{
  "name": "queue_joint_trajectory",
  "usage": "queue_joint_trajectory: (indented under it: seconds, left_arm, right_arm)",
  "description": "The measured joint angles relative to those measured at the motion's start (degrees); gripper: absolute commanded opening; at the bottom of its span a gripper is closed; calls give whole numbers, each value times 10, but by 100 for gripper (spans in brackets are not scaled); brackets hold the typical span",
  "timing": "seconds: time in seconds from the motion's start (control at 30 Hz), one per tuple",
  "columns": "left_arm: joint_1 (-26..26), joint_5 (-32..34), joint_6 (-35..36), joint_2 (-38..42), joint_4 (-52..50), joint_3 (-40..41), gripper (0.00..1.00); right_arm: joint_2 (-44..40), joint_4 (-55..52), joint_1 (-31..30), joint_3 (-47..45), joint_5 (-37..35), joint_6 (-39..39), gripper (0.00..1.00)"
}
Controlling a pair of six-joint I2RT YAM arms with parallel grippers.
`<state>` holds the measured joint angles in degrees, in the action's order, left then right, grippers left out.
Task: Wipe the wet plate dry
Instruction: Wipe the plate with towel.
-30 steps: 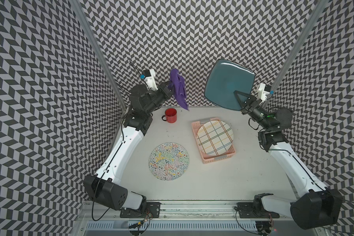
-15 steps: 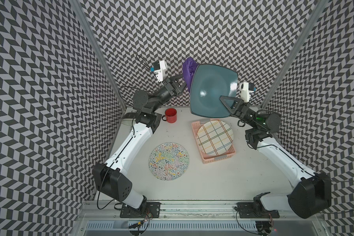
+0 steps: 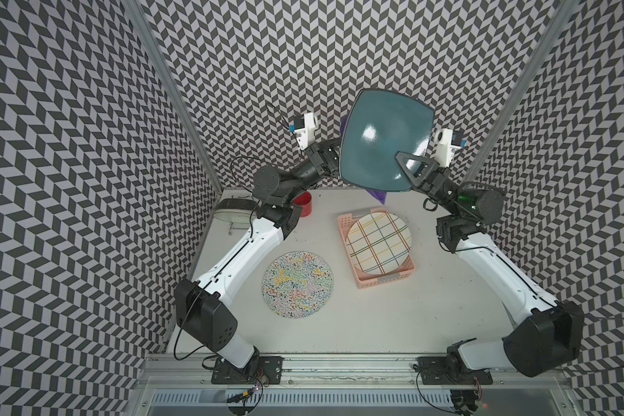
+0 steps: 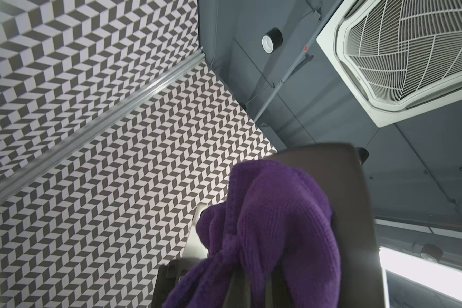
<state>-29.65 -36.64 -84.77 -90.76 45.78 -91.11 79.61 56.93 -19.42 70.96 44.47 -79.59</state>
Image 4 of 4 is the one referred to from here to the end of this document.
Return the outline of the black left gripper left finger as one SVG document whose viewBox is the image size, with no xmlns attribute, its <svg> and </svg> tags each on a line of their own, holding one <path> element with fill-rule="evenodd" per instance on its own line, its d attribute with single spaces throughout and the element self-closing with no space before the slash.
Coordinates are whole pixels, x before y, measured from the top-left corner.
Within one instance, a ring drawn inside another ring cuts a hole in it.
<svg viewBox="0 0 462 308">
<path fill-rule="evenodd" d="M 230 280 L 222 308 L 250 308 L 250 279 L 242 269 L 236 270 Z"/>
</svg>

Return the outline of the dark teal square plate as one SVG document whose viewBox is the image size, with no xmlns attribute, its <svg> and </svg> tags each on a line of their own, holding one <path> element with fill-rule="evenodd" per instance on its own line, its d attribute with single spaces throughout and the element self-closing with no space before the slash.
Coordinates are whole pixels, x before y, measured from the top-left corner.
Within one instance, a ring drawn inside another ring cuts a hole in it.
<svg viewBox="0 0 462 308">
<path fill-rule="evenodd" d="M 338 307 L 390 307 L 386 273 L 381 267 L 370 194 L 362 171 L 360 150 L 348 144 L 327 143 L 280 151 L 274 160 L 312 176 L 332 207 L 332 229 L 340 249 L 341 289 Z M 195 210 L 182 258 L 207 257 L 195 231 Z"/>
</svg>

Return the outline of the purple microfibre cloth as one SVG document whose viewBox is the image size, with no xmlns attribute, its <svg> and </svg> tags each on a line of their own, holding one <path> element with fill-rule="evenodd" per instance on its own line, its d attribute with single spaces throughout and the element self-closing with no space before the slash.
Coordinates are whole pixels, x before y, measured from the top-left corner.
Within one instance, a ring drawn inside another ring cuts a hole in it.
<svg viewBox="0 0 462 308">
<path fill-rule="evenodd" d="M 208 250 L 169 294 L 166 307 L 221 307 L 232 274 L 250 279 L 251 305 L 264 307 L 266 281 L 281 269 L 295 307 L 336 307 L 341 260 L 329 199 L 307 173 L 272 160 L 236 164 L 227 199 L 201 214 Z"/>
</svg>

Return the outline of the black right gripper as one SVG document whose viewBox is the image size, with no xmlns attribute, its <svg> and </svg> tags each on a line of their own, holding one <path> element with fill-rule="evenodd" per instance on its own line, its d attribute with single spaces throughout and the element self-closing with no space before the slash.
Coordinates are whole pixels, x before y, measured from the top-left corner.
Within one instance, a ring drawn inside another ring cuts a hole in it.
<svg viewBox="0 0 462 308">
<path fill-rule="evenodd" d="M 151 302 L 152 308 L 163 307 L 175 286 L 198 264 L 201 259 L 173 259 L 159 267 Z"/>
</svg>

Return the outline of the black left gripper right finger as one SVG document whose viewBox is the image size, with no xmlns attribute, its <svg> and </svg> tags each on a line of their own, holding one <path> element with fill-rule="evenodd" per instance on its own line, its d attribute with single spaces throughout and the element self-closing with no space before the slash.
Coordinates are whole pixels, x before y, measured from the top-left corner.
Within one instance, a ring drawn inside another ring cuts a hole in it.
<svg viewBox="0 0 462 308">
<path fill-rule="evenodd" d="M 274 269 L 266 279 L 265 289 L 266 308 L 293 308 L 293 301 L 289 287 L 282 275 L 281 269 Z"/>
</svg>

